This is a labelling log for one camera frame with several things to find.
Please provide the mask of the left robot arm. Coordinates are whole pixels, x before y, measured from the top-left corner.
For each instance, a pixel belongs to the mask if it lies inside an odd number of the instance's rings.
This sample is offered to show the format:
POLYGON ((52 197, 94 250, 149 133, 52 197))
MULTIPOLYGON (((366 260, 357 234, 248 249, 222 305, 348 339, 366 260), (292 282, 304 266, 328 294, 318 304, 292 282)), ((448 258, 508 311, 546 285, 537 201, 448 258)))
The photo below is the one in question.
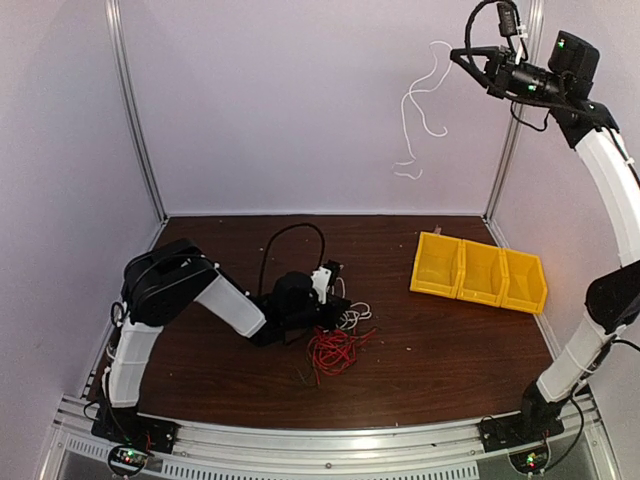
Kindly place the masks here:
POLYGON ((140 386, 154 345, 164 328, 198 303, 256 346, 281 342, 294 330, 339 328, 351 307, 332 289, 341 266, 328 261, 312 273, 288 272, 271 291, 242 289, 189 239, 180 239, 131 260, 124 270, 120 300, 112 318, 120 331, 102 379, 108 405, 106 429, 123 444, 137 442, 144 424, 129 408, 139 403, 140 386))

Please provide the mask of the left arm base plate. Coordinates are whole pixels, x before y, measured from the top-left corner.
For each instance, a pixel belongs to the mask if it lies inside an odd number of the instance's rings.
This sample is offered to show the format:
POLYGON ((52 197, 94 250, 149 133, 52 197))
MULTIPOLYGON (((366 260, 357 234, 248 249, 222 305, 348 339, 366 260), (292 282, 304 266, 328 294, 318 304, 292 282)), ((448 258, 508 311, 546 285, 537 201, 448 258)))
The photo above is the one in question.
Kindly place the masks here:
POLYGON ((139 415, 133 409, 101 406, 93 421, 93 436, 138 450, 171 454, 178 425, 175 422, 139 415))

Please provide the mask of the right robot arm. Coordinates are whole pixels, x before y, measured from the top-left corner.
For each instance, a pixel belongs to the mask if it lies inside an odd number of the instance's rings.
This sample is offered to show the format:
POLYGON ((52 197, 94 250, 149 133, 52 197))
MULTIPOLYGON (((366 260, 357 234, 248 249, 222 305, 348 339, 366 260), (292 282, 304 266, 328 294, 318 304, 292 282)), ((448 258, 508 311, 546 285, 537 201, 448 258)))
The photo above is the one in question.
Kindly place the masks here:
POLYGON ((547 285, 533 318, 551 361, 525 388, 513 433, 535 440, 590 393, 607 429, 637 434, 638 51, 593 24, 543 32, 525 55, 514 38, 485 46, 465 31, 450 58, 473 91, 524 117, 484 214, 500 245, 540 258, 547 285))

